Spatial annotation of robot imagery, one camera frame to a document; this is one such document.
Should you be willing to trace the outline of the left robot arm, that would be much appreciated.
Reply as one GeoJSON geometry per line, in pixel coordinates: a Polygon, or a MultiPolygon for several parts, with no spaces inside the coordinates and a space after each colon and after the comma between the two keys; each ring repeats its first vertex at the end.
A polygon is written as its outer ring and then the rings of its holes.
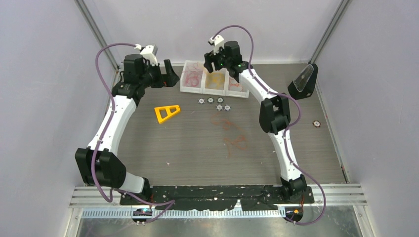
{"type": "Polygon", "coordinates": [[[118,148],[145,90],[173,87],[179,76],[168,59],[164,60],[165,74],[159,65],[152,66],[140,54],[125,56],[123,66],[120,81],[111,89],[111,104],[96,136],[86,148],[77,149],[75,160],[85,184],[127,191],[139,204],[147,204],[152,196],[148,179],[127,171],[117,157],[118,148]]]}

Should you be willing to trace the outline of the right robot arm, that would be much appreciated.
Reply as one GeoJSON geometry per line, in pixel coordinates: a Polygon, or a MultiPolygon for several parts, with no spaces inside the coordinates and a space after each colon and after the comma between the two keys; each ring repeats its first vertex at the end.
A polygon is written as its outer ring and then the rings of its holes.
{"type": "Polygon", "coordinates": [[[260,103],[259,125],[270,137],[280,164],[281,187],[283,200],[296,202],[306,189],[305,176],[298,167],[290,138],[291,112],[287,94],[273,90],[244,61],[237,41],[209,40],[212,51],[204,55],[204,67],[209,71],[226,69],[229,76],[243,85],[260,103]]]}

